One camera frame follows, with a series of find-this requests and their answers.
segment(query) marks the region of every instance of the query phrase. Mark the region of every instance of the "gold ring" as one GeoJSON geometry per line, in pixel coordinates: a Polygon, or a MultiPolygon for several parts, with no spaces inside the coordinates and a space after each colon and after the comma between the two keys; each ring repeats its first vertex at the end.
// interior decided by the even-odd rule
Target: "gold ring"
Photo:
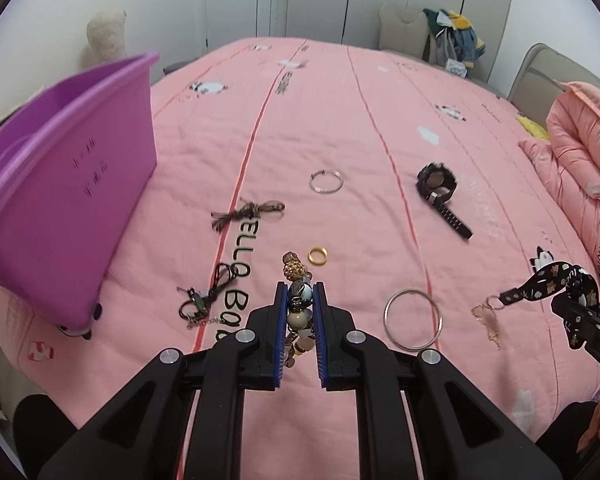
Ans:
{"type": "Polygon", "coordinates": [[[309,258],[309,261],[314,265],[324,265],[327,262],[327,249],[325,249],[324,247],[314,247],[309,251],[307,257],[309,258]],[[314,253],[321,253],[322,256],[324,256],[324,258],[321,260],[316,260],[314,258],[314,253]]]}

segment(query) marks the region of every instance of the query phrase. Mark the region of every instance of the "watch face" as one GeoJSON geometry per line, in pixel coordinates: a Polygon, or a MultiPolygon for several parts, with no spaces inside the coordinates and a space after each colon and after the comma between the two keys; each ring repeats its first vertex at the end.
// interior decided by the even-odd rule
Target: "watch face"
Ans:
{"type": "Polygon", "coordinates": [[[445,174],[442,171],[434,171],[431,173],[427,179],[427,187],[429,189],[436,189],[442,186],[442,183],[445,181],[445,174]]]}

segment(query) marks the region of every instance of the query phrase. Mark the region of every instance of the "red printed logo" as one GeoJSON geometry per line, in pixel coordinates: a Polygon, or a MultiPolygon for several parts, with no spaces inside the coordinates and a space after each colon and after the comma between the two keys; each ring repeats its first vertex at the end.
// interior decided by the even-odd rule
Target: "red printed logo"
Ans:
{"type": "Polygon", "coordinates": [[[32,341],[29,345],[27,359],[39,363],[54,358],[54,349],[42,341],[32,341]]]}

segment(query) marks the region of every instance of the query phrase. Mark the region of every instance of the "black watch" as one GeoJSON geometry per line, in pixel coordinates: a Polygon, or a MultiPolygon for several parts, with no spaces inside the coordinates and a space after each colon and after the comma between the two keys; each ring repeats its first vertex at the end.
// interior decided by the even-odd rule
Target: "black watch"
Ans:
{"type": "Polygon", "coordinates": [[[473,233],[462,221],[445,206],[452,196],[458,183],[454,174],[443,164],[429,164],[418,173],[416,187],[420,196],[436,209],[458,234],[468,240],[473,233]]]}

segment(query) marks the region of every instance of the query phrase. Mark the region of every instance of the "silver bracelet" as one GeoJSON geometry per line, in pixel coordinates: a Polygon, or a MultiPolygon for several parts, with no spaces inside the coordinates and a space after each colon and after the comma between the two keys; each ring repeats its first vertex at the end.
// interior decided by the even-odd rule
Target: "silver bracelet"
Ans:
{"type": "Polygon", "coordinates": [[[320,170],[320,171],[316,171],[315,173],[311,174],[311,177],[309,178],[309,187],[311,189],[313,189],[316,193],[324,193],[324,194],[328,194],[328,193],[335,193],[336,191],[340,190],[340,188],[342,187],[342,185],[344,184],[344,179],[342,178],[342,175],[340,174],[340,172],[335,171],[335,170],[320,170]],[[333,188],[333,189],[323,189],[321,187],[316,187],[314,186],[314,178],[317,177],[320,174],[330,174],[333,175],[335,178],[338,179],[338,185],[333,188]]]}
{"type": "Polygon", "coordinates": [[[387,302],[386,307],[384,308],[384,330],[386,331],[386,334],[389,336],[389,339],[391,340],[391,342],[394,343],[397,347],[400,347],[403,350],[408,350],[409,352],[419,352],[420,350],[429,348],[431,345],[433,345],[433,343],[435,343],[438,340],[438,337],[440,336],[440,332],[442,332],[442,314],[440,314],[439,307],[437,306],[436,302],[433,301],[433,298],[429,294],[426,294],[425,292],[422,292],[421,290],[418,290],[417,288],[404,288],[403,290],[399,290],[394,295],[392,295],[391,299],[387,302]],[[394,300],[396,300],[397,298],[400,298],[400,296],[402,296],[403,294],[418,294],[418,295],[422,296],[423,298],[426,298],[427,301],[429,301],[429,303],[433,306],[433,310],[435,311],[436,316],[438,316],[438,329],[436,330],[436,335],[433,336],[433,339],[431,341],[429,341],[428,343],[426,343],[422,346],[407,346],[407,345],[398,343],[396,341],[395,337],[389,331],[389,323],[387,321],[387,318],[389,316],[389,307],[391,307],[394,300]]]}

